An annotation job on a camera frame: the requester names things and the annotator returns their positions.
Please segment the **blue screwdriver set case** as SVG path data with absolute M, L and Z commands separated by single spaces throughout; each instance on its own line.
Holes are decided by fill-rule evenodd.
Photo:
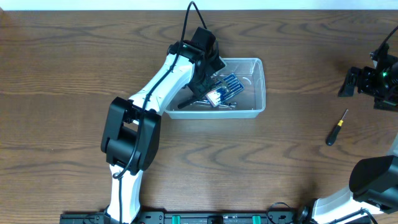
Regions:
M 206 95 L 206 100 L 212 107 L 217 107 L 244 90 L 244 85 L 234 73 L 223 77 L 215 77 L 215 87 Z

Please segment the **small claw hammer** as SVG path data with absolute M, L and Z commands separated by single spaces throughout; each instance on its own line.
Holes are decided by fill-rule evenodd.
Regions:
M 192 103 L 196 101 L 200 101 L 202 99 L 206 99 L 205 95 L 212 90 L 215 87 L 215 81 L 213 79 L 210 79 L 210 81 L 205 81 L 202 84 L 194 84 L 192 87 L 192 90 L 196 90 L 198 94 L 193 95 L 189 100 L 186 100 L 184 102 L 181 102 L 178 104 L 178 109 L 182 109 L 188 105 L 191 105 Z

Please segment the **silver double ring wrench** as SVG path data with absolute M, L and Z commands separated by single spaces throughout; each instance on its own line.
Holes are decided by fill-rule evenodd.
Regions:
M 200 100 L 200 101 L 196 101 L 193 103 L 194 105 L 197 106 L 210 106 L 212 108 L 229 108 L 229 109 L 235 109 L 235 107 L 237 106 L 237 102 L 231 102 L 231 103 L 221 103 L 217 106 L 213 106 L 208 100 Z

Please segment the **black yellow screwdriver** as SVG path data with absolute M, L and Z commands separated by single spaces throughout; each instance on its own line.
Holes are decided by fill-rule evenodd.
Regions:
M 327 136 L 326 141 L 325 141 L 327 146 L 332 146 L 335 143 L 337 136 L 338 136 L 338 134 L 341 130 L 341 127 L 343 125 L 344 118 L 345 118 L 347 112 L 348 112 L 348 109 L 345 110 L 341 119 L 337 122 L 337 124 L 334 126 L 334 128 L 331 130 L 331 132 Z

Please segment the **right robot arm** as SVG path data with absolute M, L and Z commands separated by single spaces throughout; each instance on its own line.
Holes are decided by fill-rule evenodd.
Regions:
M 338 96 L 355 92 L 374 99 L 374 108 L 397 111 L 397 57 L 389 54 L 387 40 L 370 57 L 373 67 L 352 67 Z M 375 223 L 375 215 L 397 211 L 397 142 L 381 157 L 360 160 L 347 187 L 331 196 L 312 200 L 294 216 L 293 223 Z

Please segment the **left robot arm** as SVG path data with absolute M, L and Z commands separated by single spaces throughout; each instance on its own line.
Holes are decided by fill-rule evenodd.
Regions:
M 127 100 L 117 97 L 112 101 L 101 140 L 113 178 L 105 223 L 136 219 L 142 175 L 159 148 L 166 107 L 185 86 L 193 95 L 182 105 L 202 99 L 215 87 L 212 75 L 224 66 L 216 37 L 199 27 L 191 40 L 182 39 L 169 47 L 163 66 L 142 90 Z

